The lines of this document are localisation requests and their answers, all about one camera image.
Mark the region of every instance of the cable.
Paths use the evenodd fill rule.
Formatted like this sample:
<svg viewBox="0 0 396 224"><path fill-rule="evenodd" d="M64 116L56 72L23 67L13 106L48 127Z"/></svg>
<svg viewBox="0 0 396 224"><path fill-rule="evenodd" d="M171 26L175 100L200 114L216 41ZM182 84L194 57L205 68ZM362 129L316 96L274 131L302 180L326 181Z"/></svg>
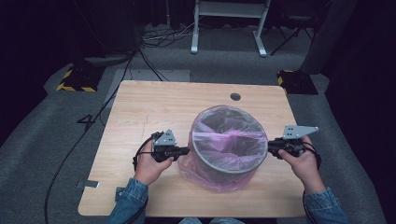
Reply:
<svg viewBox="0 0 396 224"><path fill-rule="evenodd" d="M126 74L126 70L129 66L129 64L132 61L132 58L135 55L135 52L133 52L132 54L133 56L129 59L128 63L125 66L125 70L122 76L122 79L124 79L125 74ZM48 217L48 202L49 202L49 198L50 198L50 191L52 189L52 186L56 180L56 177L58 176L58 174L60 173L62 167L64 166L64 163L66 162L67 158L70 156L70 154L74 151L74 149L76 148L76 146L78 145L78 143L82 140L82 138L85 136L85 134L88 132L88 130L91 128L92 124L99 118L99 116L101 115L101 113L103 112L103 110L106 108L106 106L108 105L108 103L110 102L110 100L114 97L114 95L116 94L117 90L119 89L120 85L114 90L114 92L111 94L110 98L102 105L101 109L99 110L99 112L96 114L96 116L94 117L92 123L88 124L87 129L84 131L84 133L78 138L77 142L70 148L70 150L67 152L66 156L64 157L64 159L62 160L61 164L59 165L54 177L52 178L49 187L47 189L47 195L46 195L46 199L44 202L44 218L46 221L46 224L49 223L49 217Z"/></svg>
<svg viewBox="0 0 396 224"><path fill-rule="evenodd" d="M142 154L142 153L152 153L152 152L142 152L142 150L143 150L143 147L145 147L145 145L146 145L149 141L151 141L152 139L154 139L154 134L155 134L155 133L153 133L148 139L146 139L146 141L142 144L142 146L140 146L140 148L136 151L136 155L134 155L134 162L133 162L134 170L135 170L135 171L136 171L136 167L137 167L137 162L138 162L139 155Z"/></svg>
<svg viewBox="0 0 396 224"><path fill-rule="evenodd" d="M129 64L129 68L128 68L129 74L131 75L131 79L130 79L130 80L134 80L134 77L133 77L132 72L131 72L131 67L132 67L132 64L130 63L130 64ZM99 120L101 121L102 125L103 125L104 127L106 127L105 123L104 123L103 120L102 120L102 113L99 115Z"/></svg>
<svg viewBox="0 0 396 224"><path fill-rule="evenodd" d="M109 66L114 66L120 63L125 63L127 62L130 58L132 57L132 53L128 53L125 55L125 57L120 58L120 59L113 59L113 60L102 60L102 61L90 61L86 60L89 64L95 67L109 67Z"/></svg>
<svg viewBox="0 0 396 224"><path fill-rule="evenodd" d="M321 164L321 157L320 157L320 155L317 153L317 150L314 148L314 146L312 145L312 144L310 144L310 143L307 143L307 142L302 142L303 143L303 145L304 144L306 144L306 145L309 145L310 147L304 147L304 150L308 150L308 151L310 151L310 152L312 152L314 155L315 155L315 158L317 159L317 167L318 167L318 170L319 170L319 168L320 168L320 164Z"/></svg>
<svg viewBox="0 0 396 224"><path fill-rule="evenodd" d="M175 31L171 34L167 34L167 32L169 31L169 29L166 29L165 32L163 32L162 35L157 35L157 31L148 31L146 32L149 33L150 35L148 37L145 38L145 35L143 35L143 41L144 41L144 46L148 47L148 48L165 48L173 43L175 43L178 40L181 40L183 38L185 38L188 35L192 35L193 32L191 33L187 33L184 34L184 32L186 32L191 26L193 26L195 24L195 22L191 23L190 25L186 26L184 29L180 30L180 31ZM151 44L148 43L148 41L150 40L156 40L158 39L158 43L157 44ZM170 41L170 43L162 45L162 43L164 43L165 41Z"/></svg>
<svg viewBox="0 0 396 224"><path fill-rule="evenodd" d="M132 217L130 217L130 218L125 222L125 224L134 223L134 221L135 221L138 217L140 217L140 215L142 215L142 213L145 211L145 208L146 208L146 206L148 205L148 202L149 202L149 196L147 197L147 199L146 199L146 201L145 201L145 204L143 204L143 206L141 206L141 207L139 208L139 210L138 210Z"/></svg>
<svg viewBox="0 0 396 224"><path fill-rule="evenodd" d="M160 77L162 76L163 78L165 78L167 81L169 81L168 78L166 78L166 76L164 76L162 73L160 73L157 69L155 69L154 65L149 61L149 59L147 58L146 54L144 54L142 52L142 49L139 50L140 51L140 55L142 56L143 60L145 61L145 63L147 64L147 66L151 69L151 71L154 72L154 74L157 76L157 78L160 81L163 81L163 79Z"/></svg>

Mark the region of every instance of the white stand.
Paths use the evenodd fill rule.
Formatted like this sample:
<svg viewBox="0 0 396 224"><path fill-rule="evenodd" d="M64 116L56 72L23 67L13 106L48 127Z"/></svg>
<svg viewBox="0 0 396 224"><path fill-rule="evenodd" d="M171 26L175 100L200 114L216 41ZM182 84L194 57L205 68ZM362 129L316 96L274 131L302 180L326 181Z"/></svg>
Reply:
<svg viewBox="0 0 396 224"><path fill-rule="evenodd" d="M265 4L201 2L200 0L195 0L194 33L192 35L191 53L195 54L198 52L199 16L242 17L260 18L259 30L253 31L253 36L260 55L265 57L267 53L262 44L261 34L270 3L271 0L266 0Z"/></svg>

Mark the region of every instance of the metal stand leg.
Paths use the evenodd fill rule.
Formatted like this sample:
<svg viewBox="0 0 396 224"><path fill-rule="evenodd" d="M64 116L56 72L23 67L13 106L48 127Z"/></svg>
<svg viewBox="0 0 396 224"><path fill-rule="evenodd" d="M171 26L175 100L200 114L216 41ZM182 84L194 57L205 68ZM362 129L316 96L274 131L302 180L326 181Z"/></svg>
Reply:
<svg viewBox="0 0 396 224"><path fill-rule="evenodd" d="M194 10L194 33L192 34L192 43L191 43L191 53L195 54L198 52L198 35L199 35L199 1L195 1L195 10Z"/></svg>
<svg viewBox="0 0 396 224"><path fill-rule="evenodd" d="M288 39L286 39L285 41L283 41L283 43L277 47L274 51L272 51L272 53L270 54L271 56L275 54L275 52L277 50L279 50L280 48L282 48L286 43L288 43L289 40L291 40L295 35L297 35L302 29L298 28L296 32L294 32L291 36L289 36Z"/></svg>
<svg viewBox="0 0 396 224"><path fill-rule="evenodd" d="M259 53L262 57L267 56L267 52L265 51L264 45L262 44L262 27L264 26L265 18L267 17L268 8L270 6L271 0L266 0L264 4L264 9L262 10L262 17L260 18L259 30L253 31L254 39L256 40L257 48L259 49Z"/></svg>

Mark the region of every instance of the metal bracket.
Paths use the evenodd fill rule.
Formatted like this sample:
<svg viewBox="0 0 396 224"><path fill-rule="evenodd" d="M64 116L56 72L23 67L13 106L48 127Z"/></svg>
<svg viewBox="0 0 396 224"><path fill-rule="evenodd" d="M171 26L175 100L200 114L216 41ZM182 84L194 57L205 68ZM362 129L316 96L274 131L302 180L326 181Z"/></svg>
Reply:
<svg viewBox="0 0 396 224"><path fill-rule="evenodd" d="M177 144L176 138L172 130L168 129L161 137L154 141L153 145L156 147L175 146Z"/></svg>
<svg viewBox="0 0 396 224"><path fill-rule="evenodd" d="M305 135L317 132L318 130L318 127L286 125L285 131L283 132L283 139L298 139Z"/></svg>
<svg viewBox="0 0 396 224"><path fill-rule="evenodd" d="M94 180L81 180L78 181L76 184L76 188L78 189L85 189L85 187L90 187L90 188L99 188L100 182L99 181L94 181Z"/></svg>

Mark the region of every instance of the gray carpet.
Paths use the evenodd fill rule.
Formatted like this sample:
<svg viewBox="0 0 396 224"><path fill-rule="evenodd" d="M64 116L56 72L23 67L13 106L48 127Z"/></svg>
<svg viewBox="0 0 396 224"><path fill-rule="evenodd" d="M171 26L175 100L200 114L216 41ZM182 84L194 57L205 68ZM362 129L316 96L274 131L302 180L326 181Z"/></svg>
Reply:
<svg viewBox="0 0 396 224"><path fill-rule="evenodd" d="M190 82L277 85L276 72L297 69L309 48L309 39L301 33L274 56L262 58L251 33L253 28L205 30L195 55L190 54L190 36L168 47L145 48L143 52L158 70L190 71ZM262 39L267 51L283 40L278 30ZM47 98L21 122L0 150L0 223L44 223L50 181L84 132L84 125L77 124L77 120L99 112L114 87L116 74L125 65L108 67L98 92L56 91L70 64L48 80ZM149 68L136 54L129 69ZM352 223L386 223L373 184L351 151L323 94L328 79L322 75L312 78L319 95L288 95L288 99L299 125L320 128L311 138L323 159L320 172L325 184L339 198ZM105 217L83 217L78 213L82 189L75 185L89 175L109 112L110 108L103 111L60 170L49 196L49 223L105 221ZM305 223L303 218L279 218L277 222Z"/></svg>
<svg viewBox="0 0 396 224"><path fill-rule="evenodd" d="M110 88L108 89L107 96L104 100L104 104L106 104L106 108L111 108L114 103L113 93L116 88L120 85L120 82L123 80L142 80L142 81L171 81L171 82L190 82L190 71L189 70L158 70L155 74L151 70L148 69L128 69L128 73L125 73L124 68L118 69L116 74L114 75L113 82L111 83Z"/></svg>

